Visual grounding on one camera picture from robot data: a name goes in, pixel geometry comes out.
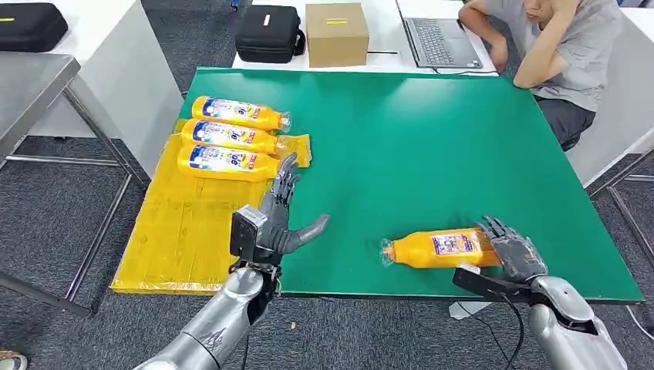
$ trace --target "cardboard box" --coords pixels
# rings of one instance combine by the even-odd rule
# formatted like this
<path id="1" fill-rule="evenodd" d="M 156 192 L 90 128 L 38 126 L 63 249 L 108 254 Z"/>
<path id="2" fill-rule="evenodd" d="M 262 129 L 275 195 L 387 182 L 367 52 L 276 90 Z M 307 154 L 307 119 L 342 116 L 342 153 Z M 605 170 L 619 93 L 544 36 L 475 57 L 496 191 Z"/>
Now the cardboard box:
<path id="1" fill-rule="evenodd" d="M 307 4 L 309 67 L 364 66 L 368 25 L 358 2 Z"/>

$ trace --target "floor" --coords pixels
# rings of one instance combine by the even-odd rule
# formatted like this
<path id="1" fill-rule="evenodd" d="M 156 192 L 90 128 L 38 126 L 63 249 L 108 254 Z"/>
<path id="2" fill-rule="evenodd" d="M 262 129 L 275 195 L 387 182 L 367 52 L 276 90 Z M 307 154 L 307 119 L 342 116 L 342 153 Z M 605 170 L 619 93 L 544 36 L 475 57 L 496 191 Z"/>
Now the floor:
<path id="1" fill-rule="evenodd" d="M 195 66 L 229 66 L 238 13 L 213 0 L 143 0 L 157 38 L 180 86 Z M 95 140 L 29 137 L 20 153 L 106 158 Z M 619 163 L 625 166 L 633 157 Z M 654 174 L 654 163 L 643 170 Z M 95 226 L 103 218 L 120 171 L 36 163 L 8 163 L 0 171 L 0 269 L 63 294 Z M 629 183 L 621 194 L 654 241 L 654 186 Z M 30 298 L 0 290 L 0 348 L 26 354 L 31 369 L 132 368 L 165 346 L 206 303 L 206 297 L 116 294 L 107 288 L 143 199 L 134 185 L 126 193 L 100 253 L 79 293 L 97 307 L 87 319 L 73 317 Z M 654 274 L 608 194 L 595 207 L 648 299 Z M 526 318 L 527 307 L 520 307 Z M 654 368 L 654 343 L 647 341 L 624 308 L 594 306 L 632 369 Z M 654 311 L 637 308 L 654 325 Z M 494 304 L 479 314 L 506 351 L 517 340 L 510 309 Z M 244 343 L 225 368 L 241 368 Z M 247 369 L 503 368 L 504 360 L 486 327 L 454 321 L 447 303 L 432 301 L 278 298 L 250 335 Z M 548 368 L 527 333 L 516 368 Z"/>

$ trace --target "laptop keyboard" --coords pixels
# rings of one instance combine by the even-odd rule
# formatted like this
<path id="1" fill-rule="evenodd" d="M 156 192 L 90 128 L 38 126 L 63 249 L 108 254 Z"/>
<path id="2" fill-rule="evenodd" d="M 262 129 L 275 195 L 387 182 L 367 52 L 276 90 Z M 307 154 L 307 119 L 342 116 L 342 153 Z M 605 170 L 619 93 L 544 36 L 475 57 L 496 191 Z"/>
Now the laptop keyboard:
<path id="1" fill-rule="evenodd" d="M 445 46 L 445 38 L 437 19 L 415 18 L 413 24 L 416 26 L 418 40 L 429 64 L 442 66 L 454 64 L 454 59 Z"/>

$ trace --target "black bag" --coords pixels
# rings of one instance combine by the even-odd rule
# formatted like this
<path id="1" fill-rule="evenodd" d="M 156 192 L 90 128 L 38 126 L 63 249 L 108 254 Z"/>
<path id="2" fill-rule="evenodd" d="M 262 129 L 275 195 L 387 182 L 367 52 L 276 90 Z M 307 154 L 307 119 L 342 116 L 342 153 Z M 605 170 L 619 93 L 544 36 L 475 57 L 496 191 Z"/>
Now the black bag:
<path id="1" fill-rule="evenodd" d="M 306 37 L 292 6 L 253 5 L 236 35 L 236 51 L 245 62 L 288 63 L 305 52 Z"/>
<path id="2" fill-rule="evenodd" d="M 48 52 L 68 31 L 68 23 L 53 4 L 0 4 L 0 51 Z"/>

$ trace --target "white desk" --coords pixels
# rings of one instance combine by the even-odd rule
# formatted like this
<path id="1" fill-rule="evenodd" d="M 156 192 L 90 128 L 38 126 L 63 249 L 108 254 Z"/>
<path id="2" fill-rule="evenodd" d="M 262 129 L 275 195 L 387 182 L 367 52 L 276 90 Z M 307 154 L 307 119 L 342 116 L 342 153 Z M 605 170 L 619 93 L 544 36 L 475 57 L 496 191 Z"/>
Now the white desk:
<path id="1" fill-rule="evenodd" d="M 602 103 L 593 125 L 566 153 L 585 187 L 626 154 L 654 147 L 654 9 L 621 10 Z"/>
<path id="2" fill-rule="evenodd" d="M 74 56 L 82 66 L 70 89 L 104 132 L 120 138 L 152 176 L 183 100 L 140 2 L 50 2 L 69 24 L 50 53 Z M 63 98 L 29 134 L 94 137 Z"/>
<path id="3" fill-rule="evenodd" d="M 369 52 L 393 52 L 395 54 L 369 53 L 365 66 L 335 67 L 335 68 L 309 68 L 308 50 L 304 55 L 296 56 L 290 63 L 251 63 L 243 62 L 238 55 L 234 58 L 233 68 L 239 69 L 289 69 L 289 70 L 315 70 L 315 71 L 345 71 L 345 72 L 404 72 L 404 73 L 434 73 L 431 69 L 417 68 L 409 47 L 409 42 L 404 32 L 402 19 L 395 0 L 325 0 L 325 3 L 333 2 L 360 2 L 363 7 L 363 14 L 368 24 L 370 40 Z M 298 9 L 302 23 L 300 28 L 305 28 L 305 6 L 308 3 L 320 3 L 316 0 L 254 0 L 253 5 L 287 5 Z M 459 9 L 463 2 L 451 0 L 432 0 L 429 2 L 421 0 L 399 0 L 399 6 L 405 17 L 423 18 L 458 18 Z M 492 72 L 495 70 L 491 58 L 488 56 L 481 39 L 468 31 L 470 40 L 480 60 L 484 65 L 483 69 L 440 69 L 439 73 L 459 73 L 466 71 Z"/>

